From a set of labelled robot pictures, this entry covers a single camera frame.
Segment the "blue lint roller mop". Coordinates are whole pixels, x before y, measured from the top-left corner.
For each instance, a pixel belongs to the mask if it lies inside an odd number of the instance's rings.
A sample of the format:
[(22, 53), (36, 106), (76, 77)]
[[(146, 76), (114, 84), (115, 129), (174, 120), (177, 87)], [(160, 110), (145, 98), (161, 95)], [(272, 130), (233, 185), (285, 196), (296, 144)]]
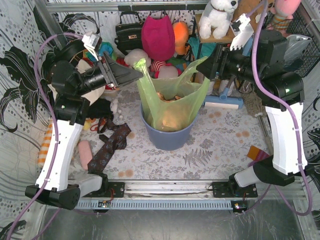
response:
[(236, 80), (236, 76), (232, 75), (228, 80), (228, 83), (224, 87), (223, 91), (218, 95), (207, 95), (204, 99), (203, 106), (204, 107), (212, 107), (212, 108), (226, 108), (226, 109), (241, 109), (244, 106), (244, 101), (241, 97), (231, 97), (228, 96), (228, 92), (231, 89), (232, 83)]

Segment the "green plastic trash bag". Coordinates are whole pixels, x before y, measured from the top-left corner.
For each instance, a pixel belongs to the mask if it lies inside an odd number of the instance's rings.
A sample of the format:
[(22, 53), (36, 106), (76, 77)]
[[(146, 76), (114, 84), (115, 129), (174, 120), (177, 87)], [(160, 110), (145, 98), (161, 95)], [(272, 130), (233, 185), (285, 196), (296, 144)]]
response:
[(144, 113), (144, 120), (152, 128), (162, 132), (177, 132), (188, 127), (196, 118), (205, 97), (210, 80), (193, 82), (197, 66), (207, 60), (202, 57), (191, 62), (176, 78), (152, 78), (142, 58), (134, 69), (143, 76), (136, 82)]

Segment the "blue trash bin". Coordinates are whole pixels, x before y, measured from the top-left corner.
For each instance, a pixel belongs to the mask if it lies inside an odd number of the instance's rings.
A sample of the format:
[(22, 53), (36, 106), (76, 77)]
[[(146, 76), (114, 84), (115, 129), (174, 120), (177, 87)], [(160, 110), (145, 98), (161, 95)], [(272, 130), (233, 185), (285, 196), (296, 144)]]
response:
[(157, 149), (160, 149), (163, 151), (174, 151), (182, 148), (184, 144), (187, 142), (189, 135), (191, 133), (192, 127), (195, 124), (198, 117), (196, 116), (193, 122), (188, 127), (182, 130), (174, 131), (174, 132), (165, 132), (165, 131), (154, 129), (145, 121), (142, 104), (140, 104), (139, 106), (139, 111), (140, 111), (141, 120), (146, 127), (149, 140)]

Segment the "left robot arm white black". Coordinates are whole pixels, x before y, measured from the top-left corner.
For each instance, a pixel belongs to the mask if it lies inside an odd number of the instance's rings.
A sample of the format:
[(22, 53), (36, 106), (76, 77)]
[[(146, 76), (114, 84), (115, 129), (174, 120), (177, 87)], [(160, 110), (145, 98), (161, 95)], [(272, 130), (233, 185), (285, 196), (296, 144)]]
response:
[(52, 137), (42, 171), (25, 195), (38, 203), (73, 210), (81, 197), (108, 190), (103, 173), (87, 174), (69, 183), (68, 172), (74, 148), (83, 129), (90, 102), (83, 95), (106, 85), (118, 87), (137, 81), (143, 73), (112, 60), (105, 52), (93, 68), (79, 73), (67, 60), (51, 68), (51, 84), (57, 92), (53, 107)]

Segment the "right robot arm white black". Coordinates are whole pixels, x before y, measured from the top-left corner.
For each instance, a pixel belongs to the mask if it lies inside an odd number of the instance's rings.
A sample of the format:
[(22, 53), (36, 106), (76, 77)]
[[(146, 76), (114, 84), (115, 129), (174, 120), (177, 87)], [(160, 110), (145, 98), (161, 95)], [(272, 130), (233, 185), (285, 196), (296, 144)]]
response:
[(315, 170), (306, 160), (302, 143), (304, 83), (283, 65), (287, 44), (279, 31), (264, 29), (249, 56), (218, 44), (196, 68), (208, 79), (235, 77), (252, 83), (272, 133), (272, 155), (232, 174), (222, 186), (214, 186), (216, 197), (249, 196), (249, 189), (260, 182), (284, 187), (293, 183), (295, 177), (308, 176)]

